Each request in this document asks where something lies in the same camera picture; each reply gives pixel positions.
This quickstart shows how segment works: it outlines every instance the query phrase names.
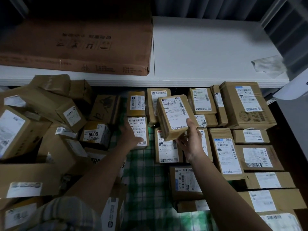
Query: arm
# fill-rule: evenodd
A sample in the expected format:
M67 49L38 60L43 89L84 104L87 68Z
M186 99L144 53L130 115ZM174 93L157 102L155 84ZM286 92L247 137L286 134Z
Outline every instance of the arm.
M216 169L202 149L201 133L187 119L188 137L182 136L177 143L184 150L197 182L221 230L268 230L271 228L233 189Z
M143 139L135 137L127 118L120 127L117 146L76 182L65 196L77 196L97 212L102 212L126 155Z

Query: hand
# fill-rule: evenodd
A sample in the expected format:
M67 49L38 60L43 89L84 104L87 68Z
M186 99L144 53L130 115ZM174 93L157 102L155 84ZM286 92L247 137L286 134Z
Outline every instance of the hand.
M143 142L143 138L136 137L127 117L124 117L124 126L120 126L121 136L117 145L124 145L132 150L138 143Z
M188 162L191 162L197 154L205 154L202 147L201 133L190 118L187 118L187 136L181 135L176 143L183 149Z

